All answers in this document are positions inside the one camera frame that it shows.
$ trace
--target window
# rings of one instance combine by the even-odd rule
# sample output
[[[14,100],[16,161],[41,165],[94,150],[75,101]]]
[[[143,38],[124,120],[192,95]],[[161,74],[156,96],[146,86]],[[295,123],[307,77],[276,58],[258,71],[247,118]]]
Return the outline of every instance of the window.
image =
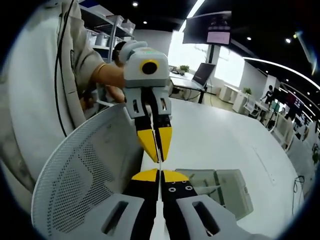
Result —
[[[240,86],[245,60],[242,56],[222,46],[216,64],[214,77],[235,87]]]
[[[183,44],[184,33],[174,31],[169,47],[168,61],[171,66],[188,65],[191,71],[197,71],[201,63],[207,60],[207,44]]]

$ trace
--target gold bracelet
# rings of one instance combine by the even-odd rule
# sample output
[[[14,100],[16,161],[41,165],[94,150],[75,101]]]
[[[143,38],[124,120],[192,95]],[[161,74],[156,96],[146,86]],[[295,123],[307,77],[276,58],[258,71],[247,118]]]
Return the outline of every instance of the gold bracelet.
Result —
[[[104,63],[102,64],[99,68],[98,68],[98,71],[97,71],[97,75],[99,74],[100,70],[105,66],[105,65],[108,65],[107,63]]]

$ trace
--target beige sleeve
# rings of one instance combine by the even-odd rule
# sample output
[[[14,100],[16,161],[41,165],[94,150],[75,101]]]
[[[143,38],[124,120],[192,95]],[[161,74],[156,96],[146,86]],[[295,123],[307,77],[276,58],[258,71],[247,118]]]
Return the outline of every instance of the beige sleeve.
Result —
[[[92,73],[100,64],[104,63],[100,54],[93,50],[87,41],[87,31],[81,19],[79,4],[75,2],[70,15],[72,16],[71,34],[74,49],[74,71],[77,82],[88,83]]]

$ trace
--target person's arm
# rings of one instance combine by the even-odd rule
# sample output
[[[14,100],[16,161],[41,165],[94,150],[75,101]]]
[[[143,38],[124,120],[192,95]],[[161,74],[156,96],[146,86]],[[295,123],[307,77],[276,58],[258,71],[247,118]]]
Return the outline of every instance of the person's arm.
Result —
[[[115,86],[105,86],[111,97],[118,103],[122,104],[125,102],[125,95],[123,92],[118,91]]]
[[[92,81],[123,88],[125,86],[123,69],[106,64],[100,54],[89,45],[87,30],[84,21],[81,19],[79,4],[76,1],[73,3],[69,21],[74,48],[74,72],[77,82],[88,84],[89,81]]]
[[[266,92],[265,96],[261,97],[260,100],[265,99],[268,96],[268,92]]]

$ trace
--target table surface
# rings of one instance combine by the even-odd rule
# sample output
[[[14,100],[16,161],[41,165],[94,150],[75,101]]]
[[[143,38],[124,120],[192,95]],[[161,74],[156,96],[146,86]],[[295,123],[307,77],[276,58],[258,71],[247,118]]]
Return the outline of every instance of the table surface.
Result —
[[[162,169],[239,169],[253,212],[237,221],[250,233],[276,237],[292,219],[297,177],[284,150],[256,119],[220,108],[171,99],[172,140]],[[144,153],[141,170],[158,168]],[[294,212],[303,202],[301,186]]]
[[[173,72],[169,73],[169,77],[170,78],[175,78],[175,79],[187,79],[187,80],[192,80],[194,78],[194,75],[189,73],[189,72],[185,72],[184,75],[180,75],[180,74],[175,74]]]
[[[235,92],[240,92],[240,90],[238,89],[238,88],[235,88],[235,87],[233,87],[233,86],[230,86],[230,85],[227,85],[227,84],[225,84],[225,86],[227,87],[227,88],[229,88],[229,89],[231,89],[232,91],[235,91]]]
[[[196,82],[192,81],[192,79],[194,78],[194,75],[191,73],[186,72],[183,76],[181,76],[180,74],[175,74],[170,72],[169,77],[172,81],[172,84],[175,87],[196,90],[196,91],[203,90],[203,87],[201,87],[200,84],[197,84]]]
[[[261,103],[260,101],[255,101],[255,104],[263,111],[269,111],[269,108],[266,107],[263,103]]]

